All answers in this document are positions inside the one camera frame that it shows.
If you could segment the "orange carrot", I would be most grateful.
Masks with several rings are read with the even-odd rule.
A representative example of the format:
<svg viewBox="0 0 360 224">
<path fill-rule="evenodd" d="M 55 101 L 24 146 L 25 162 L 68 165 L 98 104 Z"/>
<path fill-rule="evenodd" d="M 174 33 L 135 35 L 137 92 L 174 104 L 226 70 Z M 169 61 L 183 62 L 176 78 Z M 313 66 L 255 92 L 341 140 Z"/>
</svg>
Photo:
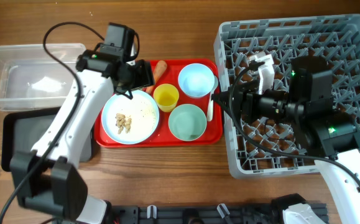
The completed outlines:
<svg viewBox="0 0 360 224">
<path fill-rule="evenodd" d="M 155 84 L 159 81 L 159 79 L 162 77 L 162 75 L 164 74 L 164 72 L 167 69 L 167 63 L 164 60 L 160 60 L 157 62 L 154 72 L 153 72 L 153 77 L 154 77 L 154 81 Z M 145 92 L 148 94 L 152 93 L 152 90 L 154 89 L 154 85 L 149 86 L 146 88 Z"/>
</svg>

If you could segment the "yellow cup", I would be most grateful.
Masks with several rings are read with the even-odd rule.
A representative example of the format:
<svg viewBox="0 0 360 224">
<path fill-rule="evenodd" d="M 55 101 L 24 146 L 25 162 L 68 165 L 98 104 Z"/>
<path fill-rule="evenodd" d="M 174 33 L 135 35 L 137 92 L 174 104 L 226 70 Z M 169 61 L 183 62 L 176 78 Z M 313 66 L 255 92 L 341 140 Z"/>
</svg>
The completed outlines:
<svg viewBox="0 0 360 224">
<path fill-rule="evenodd" d="M 177 105 L 179 92 L 171 84 L 161 84 L 153 92 L 153 98 L 159 109 L 163 112 L 171 112 Z"/>
</svg>

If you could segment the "white plastic spoon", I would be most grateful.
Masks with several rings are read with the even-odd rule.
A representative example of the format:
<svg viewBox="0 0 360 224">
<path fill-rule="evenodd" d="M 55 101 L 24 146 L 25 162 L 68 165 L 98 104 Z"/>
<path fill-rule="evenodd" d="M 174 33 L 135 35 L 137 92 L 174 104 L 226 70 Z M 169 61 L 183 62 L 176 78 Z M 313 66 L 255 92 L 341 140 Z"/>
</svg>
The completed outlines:
<svg viewBox="0 0 360 224">
<path fill-rule="evenodd" d="M 207 108 L 207 113 L 206 113 L 206 120 L 207 122 L 210 122 L 212 121 L 213 119 L 213 107 L 214 107 L 214 103 L 213 103 L 213 100 L 212 100 L 212 96 L 213 96 L 213 93 L 215 92 L 216 88 L 218 87 L 218 78 L 217 77 L 214 77 L 214 85 L 210 91 L 210 96 L 209 96 L 209 102 L 208 102 L 208 108 Z"/>
</svg>

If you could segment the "light blue bowl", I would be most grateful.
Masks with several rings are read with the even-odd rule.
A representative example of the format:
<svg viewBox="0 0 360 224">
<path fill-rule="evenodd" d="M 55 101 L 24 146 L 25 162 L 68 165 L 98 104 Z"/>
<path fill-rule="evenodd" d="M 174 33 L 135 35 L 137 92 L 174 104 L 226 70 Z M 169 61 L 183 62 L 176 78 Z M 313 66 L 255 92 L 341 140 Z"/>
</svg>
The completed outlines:
<svg viewBox="0 0 360 224">
<path fill-rule="evenodd" d="M 191 98 L 202 98 L 215 85 L 213 71 L 201 63 L 191 63 L 183 67 L 178 75 L 180 89 Z"/>
</svg>

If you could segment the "green bowl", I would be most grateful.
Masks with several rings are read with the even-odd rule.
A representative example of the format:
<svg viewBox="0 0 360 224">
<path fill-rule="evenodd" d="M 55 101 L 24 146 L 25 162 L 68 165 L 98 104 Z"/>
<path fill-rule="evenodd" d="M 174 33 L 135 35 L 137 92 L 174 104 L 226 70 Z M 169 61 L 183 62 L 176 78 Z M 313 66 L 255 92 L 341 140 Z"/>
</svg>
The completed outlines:
<svg viewBox="0 0 360 224">
<path fill-rule="evenodd" d="M 192 104 L 176 107 L 168 118 L 170 132 L 181 141 L 195 141 L 205 132 L 206 115 L 201 108 Z"/>
</svg>

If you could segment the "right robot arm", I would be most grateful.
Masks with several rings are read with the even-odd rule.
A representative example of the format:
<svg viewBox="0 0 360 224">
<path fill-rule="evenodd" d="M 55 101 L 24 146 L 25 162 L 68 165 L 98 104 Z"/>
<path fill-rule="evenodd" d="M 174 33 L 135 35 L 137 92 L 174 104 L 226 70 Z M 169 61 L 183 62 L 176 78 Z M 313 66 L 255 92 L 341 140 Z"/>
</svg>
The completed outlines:
<svg viewBox="0 0 360 224">
<path fill-rule="evenodd" d="M 343 223 L 360 223 L 360 131 L 350 114 L 333 108 L 333 72 L 320 56 L 302 56 L 291 61 L 288 91 L 263 90 L 266 77 L 238 82 L 249 71 L 266 65 L 253 60 L 235 78 L 227 91 L 211 98 L 232 119 L 236 130 L 250 144 L 277 156 L 313 160 L 324 178 Z M 290 123 L 297 144 L 307 150 L 295 155 L 265 147 L 243 130 L 242 123 L 266 117 Z"/>
</svg>

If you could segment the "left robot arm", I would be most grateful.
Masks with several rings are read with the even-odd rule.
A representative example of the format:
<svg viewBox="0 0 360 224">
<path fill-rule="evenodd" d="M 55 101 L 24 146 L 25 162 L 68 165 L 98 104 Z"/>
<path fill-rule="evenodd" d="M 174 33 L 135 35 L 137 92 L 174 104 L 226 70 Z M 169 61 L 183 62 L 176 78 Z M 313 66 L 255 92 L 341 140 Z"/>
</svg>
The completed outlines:
<svg viewBox="0 0 360 224">
<path fill-rule="evenodd" d="M 22 208 L 80 223 L 112 223 L 112 205 L 88 193 L 78 173 L 80 156 L 95 120 L 112 96 L 132 99 L 155 83 L 150 63 L 135 56 L 86 50 L 78 57 L 75 80 L 45 134 L 30 152 L 17 152 L 10 163 Z"/>
</svg>

